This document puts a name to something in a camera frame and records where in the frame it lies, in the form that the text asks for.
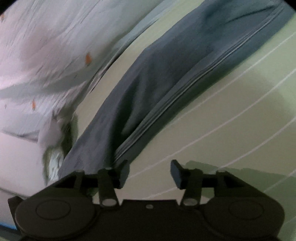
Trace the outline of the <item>blue denim jeans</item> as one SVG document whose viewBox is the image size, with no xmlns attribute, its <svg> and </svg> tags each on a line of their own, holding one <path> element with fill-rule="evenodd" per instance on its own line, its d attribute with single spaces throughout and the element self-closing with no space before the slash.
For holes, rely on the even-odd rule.
<svg viewBox="0 0 296 241">
<path fill-rule="evenodd" d="M 199 96 L 293 16 L 284 1 L 204 1 L 142 51 L 61 165 L 95 174 L 133 161 Z"/>
</svg>

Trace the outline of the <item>white folded garment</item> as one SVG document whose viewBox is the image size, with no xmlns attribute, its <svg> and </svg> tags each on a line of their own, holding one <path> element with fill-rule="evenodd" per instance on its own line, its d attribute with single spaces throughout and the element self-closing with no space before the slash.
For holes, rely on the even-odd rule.
<svg viewBox="0 0 296 241">
<path fill-rule="evenodd" d="M 58 171 L 72 149 L 72 120 L 70 114 L 52 113 L 39 132 L 38 145 L 42 151 L 42 174 L 46 186 L 59 179 Z"/>
</svg>

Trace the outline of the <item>white carrot print bedsheet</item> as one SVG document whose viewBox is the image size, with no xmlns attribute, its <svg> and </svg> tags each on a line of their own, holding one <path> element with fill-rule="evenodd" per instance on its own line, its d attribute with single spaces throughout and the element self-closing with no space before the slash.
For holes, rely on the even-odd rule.
<svg viewBox="0 0 296 241">
<path fill-rule="evenodd" d="M 175 1 L 16 1 L 1 15 L 1 188 L 43 187 L 47 120 L 71 116 L 100 75 Z"/>
</svg>

